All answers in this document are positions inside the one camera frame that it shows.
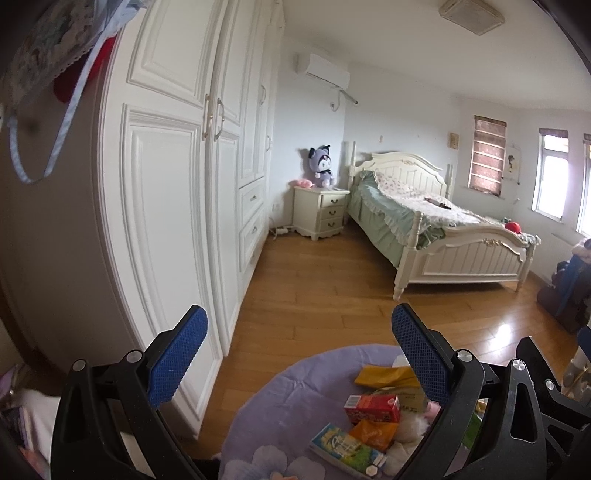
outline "white bed frame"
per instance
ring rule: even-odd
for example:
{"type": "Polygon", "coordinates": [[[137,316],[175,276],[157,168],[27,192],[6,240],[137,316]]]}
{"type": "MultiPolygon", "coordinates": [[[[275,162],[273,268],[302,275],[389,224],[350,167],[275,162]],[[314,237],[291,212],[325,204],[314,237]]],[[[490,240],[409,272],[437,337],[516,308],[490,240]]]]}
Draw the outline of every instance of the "white bed frame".
{"type": "MultiPolygon", "coordinates": [[[[425,192],[450,197],[451,179],[446,183],[440,175],[440,168],[417,155],[401,152],[372,154],[371,160],[358,166],[355,157],[356,145],[353,144],[349,190],[357,181],[359,172],[372,170],[384,172],[425,192]]],[[[535,245],[529,246],[501,226],[480,224],[444,228],[445,238],[417,250],[421,218],[422,214],[417,212],[394,281],[394,300],[400,300],[410,283],[517,281],[517,291],[520,290],[530,272],[535,245]]]]}

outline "bedside table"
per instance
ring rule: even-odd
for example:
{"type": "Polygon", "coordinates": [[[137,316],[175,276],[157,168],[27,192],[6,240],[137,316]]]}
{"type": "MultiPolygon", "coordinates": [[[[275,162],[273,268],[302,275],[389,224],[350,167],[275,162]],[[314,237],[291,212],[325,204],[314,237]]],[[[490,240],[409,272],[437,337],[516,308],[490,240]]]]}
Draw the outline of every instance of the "bedside table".
{"type": "Polygon", "coordinates": [[[294,224],[300,235],[319,238],[343,231],[348,190],[294,187],[294,224]]]}

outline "ceiling light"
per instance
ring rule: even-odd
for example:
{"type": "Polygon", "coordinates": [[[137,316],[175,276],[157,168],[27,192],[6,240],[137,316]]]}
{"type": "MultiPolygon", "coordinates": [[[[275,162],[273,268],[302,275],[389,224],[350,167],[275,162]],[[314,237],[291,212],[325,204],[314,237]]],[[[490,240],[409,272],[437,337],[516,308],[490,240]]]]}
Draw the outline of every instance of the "ceiling light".
{"type": "Polygon", "coordinates": [[[505,17],[482,0],[449,0],[439,14],[476,35],[484,35],[505,23],[505,17]]]}

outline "bedpost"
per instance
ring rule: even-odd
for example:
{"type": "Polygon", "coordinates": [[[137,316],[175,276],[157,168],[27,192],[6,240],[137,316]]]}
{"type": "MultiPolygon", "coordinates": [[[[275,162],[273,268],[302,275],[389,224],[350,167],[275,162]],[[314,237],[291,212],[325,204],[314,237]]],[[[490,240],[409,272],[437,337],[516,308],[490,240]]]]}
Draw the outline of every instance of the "bedpost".
{"type": "Polygon", "coordinates": [[[408,287],[408,281],[413,272],[414,260],[417,256],[418,237],[421,231],[421,220],[423,220],[423,214],[415,212],[413,227],[408,234],[408,241],[406,247],[404,247],[404,252],[402,252],[402,258],[394,280],[394,300],[396,301],[400,300],[404,289],[408,287]]]}
{"type": "MultiPolygon", "coordinates": [[[[353,182],[355,181],[355,157],[357,156],[357,142],[353,142],[353,151],[351,152],[351,163],[349,165],[349,182],[347,184],[347,190],[351,191],[353,182]]],[[[343,215],[343,222],[345,225],[349,223],[349,197],[345,204],[345,214],[343,215]]]]}
{"type": "Polygon", "coordinates": [[[351,190],[355,181],[355,157],[357,156],[357,142],[353,142],[353,151],[351,152],[351,163],[349,164],[349,184],[347,189],[351,190]]]}
{"type": "Polygon", "coordinates": [[[517,289],[515,290],[517,293],[519,293],[521,287],[523,287],[523,284],[527,280],[527,275],[530,273],[531,263],[534,260],[535,249],[536,244],[530,245],[530,247],[527,249],[525,262],[521,267],[521,272],[519,273],[519,282],[517,283],[517,289]]]}
{"type": "Polygon", "coordinates": [[[445,189],[445,198],[450,200],[449,196],[452,193],[452,184],[453,184],[453,164],[449,164],[447,166],[447,181],[446,181],[446,189],[445,189]]]}

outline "headboard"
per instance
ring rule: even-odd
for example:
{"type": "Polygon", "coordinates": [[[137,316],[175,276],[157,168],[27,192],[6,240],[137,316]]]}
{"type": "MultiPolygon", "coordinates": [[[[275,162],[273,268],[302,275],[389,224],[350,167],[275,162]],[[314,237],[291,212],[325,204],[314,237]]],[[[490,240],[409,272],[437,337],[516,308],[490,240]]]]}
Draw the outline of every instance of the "headboard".
{"type": "Polygon", "coordinates": [[[451,181],[447,184],[439,175],[441,169],[424,158],[404,152],[374,153],[371,160],[357,166],[356,150],[356,145],[353,144],[353,155],[349,167],[349,190],[353,187],[355,176],[360,171],[371,170],[383,172],[418,190],[449,198],[451,181]]]}

